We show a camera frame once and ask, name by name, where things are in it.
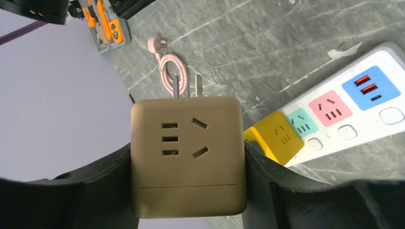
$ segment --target gray marble surface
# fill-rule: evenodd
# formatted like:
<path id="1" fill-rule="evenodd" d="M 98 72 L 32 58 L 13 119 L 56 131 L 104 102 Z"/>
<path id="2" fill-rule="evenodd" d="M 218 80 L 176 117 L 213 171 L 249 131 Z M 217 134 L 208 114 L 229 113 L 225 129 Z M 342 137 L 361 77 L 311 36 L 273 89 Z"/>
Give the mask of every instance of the gray marble surface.
<path id="1" fill-rule="evenodd" d="M 403 0 L 157 0 L 128 21 L 133 41 L 109 55 L 135 100 L 170 97 L 147 50 L 148 38 L 161 36 L 191 82 L 203 77 L 206 95 L 241 102 L 248 128 L 378 44 L 405 48 L 404 16 Z M 349 56 L 328 55 L 357 44 Z M 404 149 L 398 134 L 291 169 L 331 184 L 403 179 Z M 240 217 L 207 220 L 212 228 L 242 228 Z"/>

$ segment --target brown socket cube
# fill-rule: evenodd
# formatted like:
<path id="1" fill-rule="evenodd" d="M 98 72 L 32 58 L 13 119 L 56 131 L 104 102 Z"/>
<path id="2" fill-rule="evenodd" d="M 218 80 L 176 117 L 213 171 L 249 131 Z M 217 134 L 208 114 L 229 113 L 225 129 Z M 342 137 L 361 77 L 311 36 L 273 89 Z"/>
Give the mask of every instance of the brown socket cube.
<path id="1" fill-rule="evenodd" d="M 138 218 L 226 216 L 246 208 L 242 113 L 232 97 L 136 102 L 131 161 Z"/>

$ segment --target white wall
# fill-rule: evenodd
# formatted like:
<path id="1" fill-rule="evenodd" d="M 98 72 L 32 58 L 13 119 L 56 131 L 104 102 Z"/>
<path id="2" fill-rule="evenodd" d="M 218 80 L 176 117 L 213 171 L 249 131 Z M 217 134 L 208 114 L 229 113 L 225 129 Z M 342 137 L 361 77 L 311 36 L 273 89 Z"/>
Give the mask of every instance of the white wall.
<path id="1" fill-rule="evenodd" d="M 0 36 L 32 22 L 0 10 Z M 55 178 L 130 141 L 132 102 L 87 24 L 45 25 L 0 46 L 0 177 Z M 140 229 L 208 229 L 199 219 Z"/>

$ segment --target pink outlet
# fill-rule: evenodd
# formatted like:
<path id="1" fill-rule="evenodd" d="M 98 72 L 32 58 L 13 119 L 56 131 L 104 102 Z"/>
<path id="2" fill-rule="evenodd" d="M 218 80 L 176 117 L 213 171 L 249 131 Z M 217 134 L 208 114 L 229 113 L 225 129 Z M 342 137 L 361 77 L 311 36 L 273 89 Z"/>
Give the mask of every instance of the pink outlet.
<path id="1" fill-rule="evenodd" d="M 309 103 L 309 107 L 324 126 L 330 126 L 353 115 L 335 91 L 329 91 Z"/>

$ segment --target white power strip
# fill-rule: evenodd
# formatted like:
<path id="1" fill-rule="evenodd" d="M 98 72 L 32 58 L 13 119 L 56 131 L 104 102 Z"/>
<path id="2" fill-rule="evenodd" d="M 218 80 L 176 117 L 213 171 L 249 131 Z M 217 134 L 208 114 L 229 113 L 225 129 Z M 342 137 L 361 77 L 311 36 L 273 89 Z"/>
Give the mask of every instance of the white power strip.
<path id="1" fill-rule="evenodd" d="M 404 131 L 404 60 L 383 43 L 282 107 L 305 143 L 286 166 Z"/>

